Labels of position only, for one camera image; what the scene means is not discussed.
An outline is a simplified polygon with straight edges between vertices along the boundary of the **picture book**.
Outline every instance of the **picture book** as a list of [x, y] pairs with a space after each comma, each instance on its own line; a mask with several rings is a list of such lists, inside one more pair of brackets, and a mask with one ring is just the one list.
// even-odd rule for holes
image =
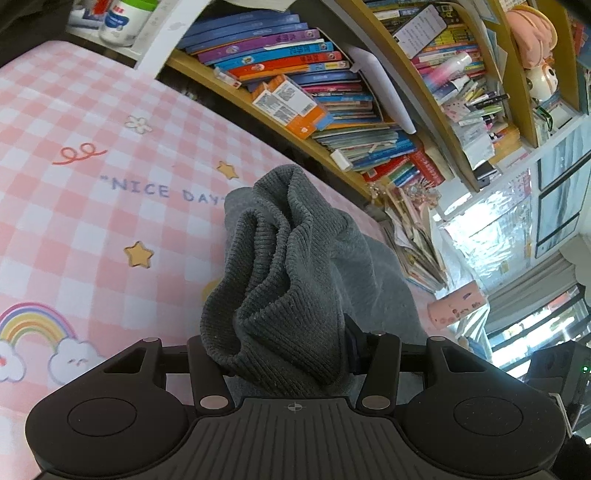
[[249, 75], [252, 73], [260, 73], [269, 70], [282, 69], [285, 67], [293, 67], [303, 65], [305, 63], [320, 63], [324, 61], [340, 61], [343, 55], [339, 51], [330, 51], [322, 53], [313, 53], [310, 55], [297, 55], [294, 57], [283, 57], [275, 60], [268, 60], [261, 63], [251, 63], [235, 69], [231, 69], [229, 72], [232, 75]]
[[308, 24], [306, 22], [294, 23], [288, 25], [279, 25], [278, 27], [259, 28], [257, 30], [250, 30], [247, 32], [237, 33], [235, 35], [229, 35], [227, 37], [215, 38], [205, 42], [195, 42], [193, 37], [183, 37], [178, 43], [177, 47], [186, 49], [187, 53], [200, 53], [202, 51], [211, 50], [212, 48], [230, 45], [240, 40], [247, 40], [249, 38], [265, 37], [268, 35], [275, 35], [279, 33], [289, 33], [301, 30], [308, 30]]
[[190, 38], [195, 43], [203, 43], [216, 38], [223, 38], [229, 35], [234, 35], [241, 32], [248, 32], [260, 28], [279, 27], [281, 25], [290, 25], [300, 23], [299, 15], [285, 15], [282, 17], [274, 17], [268, 20], [260, 20], [246, 23], [239, 23], [236, 25], [228, 25], [227, 27], [209, 30], [197, 35], [191, 35]]
[[189, 27], [186, 35], [197, 35], [215, 28], [223, 28], [238, 23], [254, 22], [268, 20], [271, 18], [284, 17], [289, 12], [276, 12], [273, 10], [254, 10], [237, 15], [228, 15], [227, 17], [214, 18], [212, 20], [198, 20]]
[[304, 65], [295, 65], [292, 67], [285, 67], [282, 69], [265, 70], [264, 72], [252, 73], [247, 75], [237, 76], [240, 82], [245, 82], [253, 79], [268, 78], [270, 75], [292, 74], [292, 73], [308, 73], [308, 72], [324, 72], [329, 70], [342, 70], [350, 68], [347, 60], [341, 61], [327, 61], [324, 63], [309, 63]]
[[302, 139], [332, 122], [331, 115], [285, 75], [262, 82], [252, 93], [252, 104]]
[[291, 79], [298, 85], [309, 85], [312, 83], [334, 83], [342, 82], [344, 80], [357, 80], [358, 74], [350, 72], [348, 70], [342, 70], [339, 72], [326, 72], [326, 73], [302, 73], [293, 75]]
[[224, 45], [223, 47], [213, 48], [211, 50], [197, 54], [197, 58], [201, 63], [213, 62], [215, 60], [222, 60], [227, 56], [238, 53], [250, 53], [251, 51], [258, 48], [279, 45], [282, 43], [292, 43], [302, 40], [312, 40], [314, 38], [320, 38], [320, 32], [315, 28], [310, 30], [279, 33], [277, 35], [268, 35], [266, 37], [250, 38], [248, 40]]
[[294, 57], [297, 55], [306, 55], [310, 53], [321, 53], [333, 51], [335, 48], [332, 42], [313, 43], [306, 45], [298, 45], [287, 48], [277, 48], [276, 50], [262, 51], [253, 55], [247, 55], [237, 59], [221, 61], [216, 63], [216, 67], [220, 70], [232, 70], [251, 63], [260, 63], [267, 60], [282, 59], [284, 57]]

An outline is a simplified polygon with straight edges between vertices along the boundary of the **black device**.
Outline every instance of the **black device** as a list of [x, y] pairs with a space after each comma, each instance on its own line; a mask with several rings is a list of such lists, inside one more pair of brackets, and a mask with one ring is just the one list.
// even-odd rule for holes
[[[553, 478], [566, 427], [545, 394], [444, 337], [406, 345], [348, 322], [347, 398], [235, 406], [200, 337], [144, 339], [41, 400], [25, 434], [38, 480]], [[425, 390], [395, 405], [401, 371]], [[189, 373], [194, 406], [166, 392]]]
[[572, 428], [583, 408], [591, 375], [591, 348], [570, 341], [535, 351], [524, 377], [530, 387], [560, 394]]

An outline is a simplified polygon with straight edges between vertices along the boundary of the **round pad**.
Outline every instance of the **round pad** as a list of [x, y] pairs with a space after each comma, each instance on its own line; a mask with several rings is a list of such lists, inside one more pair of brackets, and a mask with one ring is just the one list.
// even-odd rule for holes
[[136, 416], [135, 407], [125, 400], [94, 398], [75, 406], [68, 415], [68, 423], [82, 435], [106, 437], [124, 431]]
[[456, 405], [453, 416], [469, 432], [490, 437], [511, 433], [523, 421], [519, 408], [510, 401], [495, 397], [464, 400]]
[[408, 403], [402, 427], [432, 463], [462, 476], [537, 471], [566, 431], [549, 397], [501, 372], [442, 375]]
[[75, 381], [44, 398], [25, 432], [43, 469], [93, 478], [140, 471], [170, 453], [188, 428], [173, 395], [113, 374]]

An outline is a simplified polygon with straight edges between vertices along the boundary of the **window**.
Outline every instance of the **window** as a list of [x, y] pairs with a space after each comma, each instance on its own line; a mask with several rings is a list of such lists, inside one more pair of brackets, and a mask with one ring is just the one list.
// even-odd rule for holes
[[575, 285], [527, 317], [488, 335], [492, 363], [521, 378], [540, 348], [575, 340], [591, 347], [591, 318], [584, 286]]

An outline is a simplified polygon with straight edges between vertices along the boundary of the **gray sweater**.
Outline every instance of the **gray sweater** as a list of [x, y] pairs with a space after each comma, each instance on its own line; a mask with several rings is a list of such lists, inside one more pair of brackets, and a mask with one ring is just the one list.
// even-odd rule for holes
[[[299, 167], [230, 192], [225, 212], [225, 273], [203, 307], [201, 335], [207, 353], [238, 376], [227, 379], [236, 400], [355, 398], [362, 378], [348, 371], [343, 313], [366, 332], [425, 343], [394, 253], [332, 208]], [[399, 402], [420, 384], [401, 379]]]

